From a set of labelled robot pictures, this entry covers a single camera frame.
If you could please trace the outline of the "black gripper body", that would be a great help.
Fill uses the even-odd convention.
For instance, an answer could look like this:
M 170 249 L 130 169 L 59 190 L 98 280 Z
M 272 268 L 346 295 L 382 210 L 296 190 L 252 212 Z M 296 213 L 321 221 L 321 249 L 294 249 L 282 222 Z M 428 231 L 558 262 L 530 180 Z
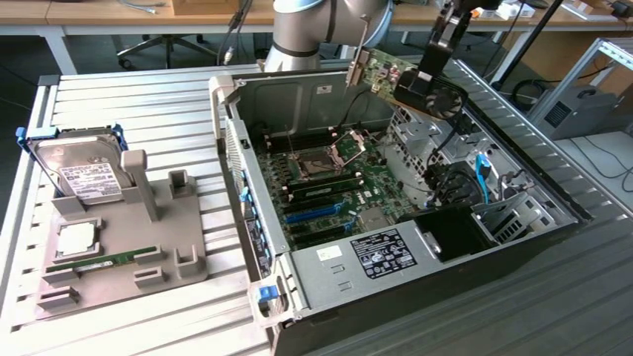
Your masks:
M 472 11 L 478 7 L 484 10 L 496 10 L 501 0 L 446 0 L 444 4 L 449 4 L 456 11 Z

